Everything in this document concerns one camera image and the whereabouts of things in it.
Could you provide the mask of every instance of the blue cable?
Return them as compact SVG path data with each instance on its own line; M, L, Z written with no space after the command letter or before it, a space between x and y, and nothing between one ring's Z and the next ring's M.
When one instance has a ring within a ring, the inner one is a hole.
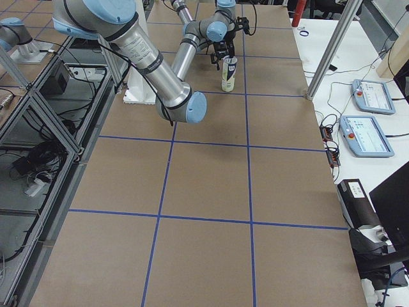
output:
M405 267L401 267L399 270L396 270L396 272L395 272L394 274L392 274L392 276L389 278L388 284L387 284L387 286L386 286L386 288L385 288L385 292L383 293L383 300L382 300L382 303L381 303L381 306L380 306L380 307L385 307L385 301L386 301L386 297L387 297L387 295L388 295L388 289L389 289L390 285L392 284L392 280L394 279L394 277L395 277L400 271L403 271L404 269L405 269Z

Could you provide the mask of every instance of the device screen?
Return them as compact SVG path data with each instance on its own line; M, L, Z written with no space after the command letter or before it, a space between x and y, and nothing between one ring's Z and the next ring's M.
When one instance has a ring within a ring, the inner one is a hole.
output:
M361 82L365 105L377 109L388 109L390 106L383 85L380 83Z
M348 122L362 152L389 152L372 118L349 118Z

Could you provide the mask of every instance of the white desk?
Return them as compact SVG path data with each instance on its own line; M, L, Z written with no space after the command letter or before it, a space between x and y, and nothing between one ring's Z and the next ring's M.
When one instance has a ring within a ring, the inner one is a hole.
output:
M335 20L302 19L299 27L305 27L305 30L309 32L309 35L300 36L299 30L297 28L293 29L300 57L303 62L304 71L315 72L336 24L337 21ZM354 21L345 35L336 56L332 60L332 64L338 68L337 72L356 70L365 65L371 64L377 57L378 53L375 51L359 22ZM381 60L378 59L373 66L377 67L380 62ZM305 73L305 75L306 77L308 76L307 83L309 84L312 79L310 77L312 77L313 74ZM327 75L313 99L315 110L322 112L324 116L330 113L339 116L339 113L327 105L331 83L337 81L350 84L354 79L362 79L365 75L365 79L367 80L390 80L379 78L375 69L369 69L369 67L363 68L358 72ZM387 85L392 98L403 97L395 82L390 82ZM351 86L333 84L330 103L342 112L348 99L350 99L351 94ZM373 115L378 120L385 134L395 135L409 132L409 104L405 100L398 100L394 101L394 105L396 108L396 114ZM351 98L343 114L368 115L369 113L359 111L353 98ZM317 119L320 123L321 117L319 115L317 116ZM333 117L329 118L325 123L332 123L333 119ZM339 168L340 173L336 180L336 184L343 179L359 178L365 191L368 193L409 161L409 136L389 139L389 143L395 151L395 156L391 158L354 157L340 132L336 136L333 135L333 138L336 141L337 138L339 139L338 143L341 161L341 167ZM379 293L377 293L378 297L381 297L381 292L382 291L379 291ZM409 288L391 289L388 293L390 294L390 297L387 298L385 307L407 306L409 302Z

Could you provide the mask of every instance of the red cylinder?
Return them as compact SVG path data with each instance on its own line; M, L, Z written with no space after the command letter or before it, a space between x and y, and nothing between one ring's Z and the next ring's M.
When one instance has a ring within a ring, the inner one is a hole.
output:
M295 8L295 14L293 17L293 23L291 24L293 27L298 27L298 24L300 23L300 19L302 16L302 12L304 12L306 4L307 0L298 0L297 7Z

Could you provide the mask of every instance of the black chair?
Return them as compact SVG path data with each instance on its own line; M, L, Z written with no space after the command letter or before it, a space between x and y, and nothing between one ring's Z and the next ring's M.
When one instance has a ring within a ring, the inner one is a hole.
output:
M309 6L309 18L313 19L314 18L314 11L319 10L323 12L322 17L326 19L329 16L329 19L332 18L332 16L335 13L342 14L344 11L345 5L343 4L337 4L335 0L310 0L310 6ZM360 15L362 13L362 4L359 6L357 15Z

